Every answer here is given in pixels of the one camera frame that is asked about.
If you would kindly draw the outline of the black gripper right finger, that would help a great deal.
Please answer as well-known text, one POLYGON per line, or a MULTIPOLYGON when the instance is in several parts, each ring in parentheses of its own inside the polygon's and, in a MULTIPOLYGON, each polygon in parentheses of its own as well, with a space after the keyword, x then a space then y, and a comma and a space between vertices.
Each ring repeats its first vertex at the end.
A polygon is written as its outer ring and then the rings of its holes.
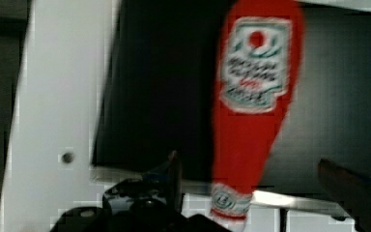
POLYGON ((356 222, 357 231, 371 232, 371 177, 321 159, 318 180, 327 195, 356 222))

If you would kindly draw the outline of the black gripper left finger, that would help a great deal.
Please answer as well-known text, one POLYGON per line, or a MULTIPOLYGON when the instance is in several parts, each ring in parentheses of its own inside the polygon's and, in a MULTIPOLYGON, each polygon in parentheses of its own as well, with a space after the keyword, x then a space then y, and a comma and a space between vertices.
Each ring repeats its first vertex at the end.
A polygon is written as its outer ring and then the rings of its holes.
POLYGON ((176 212, 182 209, 182 162, 177 150, 167 161, 143 173, 140 178, 128 178, 108 189, 102 196, 102 207, 111 213, 126 211, 137 200, 155 199, 176 212))

